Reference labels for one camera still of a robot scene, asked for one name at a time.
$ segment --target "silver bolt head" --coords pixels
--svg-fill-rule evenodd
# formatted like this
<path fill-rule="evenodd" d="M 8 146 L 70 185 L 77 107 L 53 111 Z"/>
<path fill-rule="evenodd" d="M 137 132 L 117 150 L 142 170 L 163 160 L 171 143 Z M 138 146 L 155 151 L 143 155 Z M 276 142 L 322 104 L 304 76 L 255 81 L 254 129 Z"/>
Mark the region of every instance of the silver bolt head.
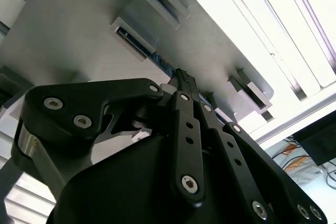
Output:
<path fill-rule="evenodd" d="M 298 210 L 299 210 L 300 214 L 302 216 L 304 216 L 307 220 L 309 220 L 310 216 L 309 216 L 309 213 L 307 212 L 307 210 L 305 210 L 305 208 L 301 205 L 297 205 L 297 207 L 298 207 Z"/>
<path fill-rule="evenodd" d="M 262 206 L 261 203 L 259 203 L 257 201 L 253 201 L 252 202 L 252 208 L 253 208 L 253 211 L 257 214 L 257 216 L 260 217 L 260 219 L 262 219 L 262 220 L 266 220 L 267 219 L 267 211 Z"/>
<path fill-rule="evenodd" d="M 86 115 L 76 115 L 73 120 L 75 126 L 82 129 L 87 129 L 92 125 L 91 119 L 89 119 Z"/>
<path fill-rule="evenodd" d="M 63 107 L 62 101 L 55 97 L 46 98 L 43 101 L 43 104 L 45 107 L 47 107 L 50 110 L 59 110 Z"/>
<path fill-rule="evenodd" d="M 182 186 L 184 189 L 188 191 L 190 194 L 195 194 L 198 190 L 198 185 L 196 180 L 193 177 L 185 175 L 182 177 Z"/>
<path fill-rule="evenodd" d="M 310 206 L 310 210 L 313 213 L 313 215 L 315 215 L 316 218 L 318 218 L 319 220 L 322 220 L 322 216 L 320 212 L 318 212 L 314 206 Z"/>
<path fill-rule="evenodd" d="M 181 94 L 181 97 L 182 97 L 184 100 L 186 100 L 186 101 L 189 100 L 189 97 L 187 97 L 185 94 Z"/>
<path fill-rule="evenodd" d="M 209 105 L 204 105 L 203 106 L 204 108 L 205 108 L 205 110 L 207 111 L 207 112 L 211 112 L 211 108 L 210 108 L 210 106 Z"/>
<path fill-rule="evenodd" d="M 154 86 L 154 85 L 149 85 L 149 88 L 151 90 L 153 90 L 154 92 L 158 92 L 159 91 L 159 89 L 156 86 Z"/>
<path fill-rule="evenodd" d="M 238 133 L 241 132 L 240 128 L 237 125 L 233 125 L 233 129 Z"/>

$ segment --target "cable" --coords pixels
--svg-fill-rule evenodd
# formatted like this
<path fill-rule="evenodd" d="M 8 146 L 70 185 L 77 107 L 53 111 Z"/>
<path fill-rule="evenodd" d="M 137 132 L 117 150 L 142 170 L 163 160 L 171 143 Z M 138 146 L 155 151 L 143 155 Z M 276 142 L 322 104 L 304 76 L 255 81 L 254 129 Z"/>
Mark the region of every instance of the cable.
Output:
<path fill-rule="evenodd" d="M 330 164 L 332 164 L 333 166 L 335 166 L 336 167 L 336 164 L 335 163 L 333 163 L 333 162 L 331 162 L 331 161 L 328 161 Z"/>
<path fill-rule="evenodd" d="M 334 173 L 334 172 L 336 172 L 336 169 L 335 169 L 335 170 L 332 170 L 331 172 L 328 172 L 328 173 L 327 173 L 326 181 L 325 181 L 325 182 L 327 183 L 327 185 L 328 185 L 330 188 L 336 190 L 336 186 L 332 186 L 332 185 L 330 185 L 330 184 L 329 184 L 329 181 L 328 181 L 328 177 L 331 178 L 330 174 L 332 174 L 332 173 Z"/>
<path fill-rule="evenodd" d="M 296 159 L 296 158 L 298 158 L 298 157 L 310 157 L 310 156 L 308 156 L 308 155 L 300 155 L 300 156 L 293 157 L 293 158 L 291 158 L 289 161 L 287 161 L 287 162 L 282 166 L 281 169 L 284 169 L 284 168 L 286 167 L 286 165 L 288 165 L 293 159 Z"/>
<path fill-rule="evenodd" d="M 282 152 L 279 152 L 279 153 L 276 154 L 272 159 L 276 158 L 277 156 L 281 155 L 282 153 L 285 153 L 285 152 L 290 151 L 290 150 L 295 150 L 295 149 L 297 149 L 297 148 L 301 148 L 301 146 L 296 146 L 296 147 L 294 147 L 294 148 L 287 149 L 287 150 L 284 150 L 284 151 L 282 151 Z"/>

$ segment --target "mounting hole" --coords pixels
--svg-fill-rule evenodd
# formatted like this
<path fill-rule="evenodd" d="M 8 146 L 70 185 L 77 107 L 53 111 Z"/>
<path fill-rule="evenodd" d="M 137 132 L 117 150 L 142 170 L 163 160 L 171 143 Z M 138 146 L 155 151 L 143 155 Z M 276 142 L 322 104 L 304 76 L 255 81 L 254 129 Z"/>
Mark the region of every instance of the mounting hole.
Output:
<path fill-rule="evenodd" d="M 242 165 L 242 163 L 241 163 L 241 161 L 240 161 L 239 159 L 235 159 L 235 162 L 236 162 L 236 164 L 239 165 L 239 166 Z"/>
<path fill-rule="evenodd" d="M 186 137 L 185 140 L 187 141 L 187 143 L 189 144 L 193 144 L 194 143 L 194 140 L 192 140 L 190 137 Z"/>
<path fill-rule="evenodd" d="M 182 97 L 184 100 L 186 100 L 186 101 L 189 100 L 189 97 L 188 97 L 186 94 L 181 94 L 181 97 Z"/>
<path fill-rule="evenodd" d="M 154 92 L 158 92 L 159 91 L 159 89 L 156 86 L 153 86 L 153 85 L 149 85 L 149 88 L 151 90 L 153 90 Z"/>
<path fill-rule="evenodd" d="M 186 123 L 186 125 L 189 129 L 192 129 L 194 127 L 191 123 Z"/>
<path fill-rule="evenodd" d="M 230 146 L 231 148 L 234 147 L 233 144 L 231 142 L 229 142 L 229 141 L 227 141 L 227 145 Z"/>

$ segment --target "rectangular slot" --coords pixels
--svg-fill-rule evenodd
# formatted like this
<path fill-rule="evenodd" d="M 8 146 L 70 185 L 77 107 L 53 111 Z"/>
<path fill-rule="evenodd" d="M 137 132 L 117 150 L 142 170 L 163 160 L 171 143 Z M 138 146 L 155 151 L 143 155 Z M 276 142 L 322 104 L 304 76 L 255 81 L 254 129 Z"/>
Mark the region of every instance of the rectangular slot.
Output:
<path fill-rule="evenodd" d="M 158 38 L 153 38 L 145 28 L 127 17 L 117 17 L 109 33 L 141 62 L 155 52 Z"/>
<path fill-rule="evenodd" d="M 241 88 L 261 110 L 266 107 L 262 100 L 259 99 L 249 87 L 242 86 Z"/>
<path fill-rule="evenodd" d="M 130 35 L 125 29 L 119 27 L 116 32 L 120 38 L 122 38 L 129 46 L 131 46 L 136 52 L 142 55 L 144 58 L 147 58 L 151 53 L 132 35 Z"/>
<path fill-rule="evenodd" d="M 190 12 L 179 0 L 146 0 L 174 29 L 180 26 L 181 18 Z"/>
<path fill-rule="evenodd" d="M 157 0 L 177 21 L 177 9 L 168 0 Z"/>

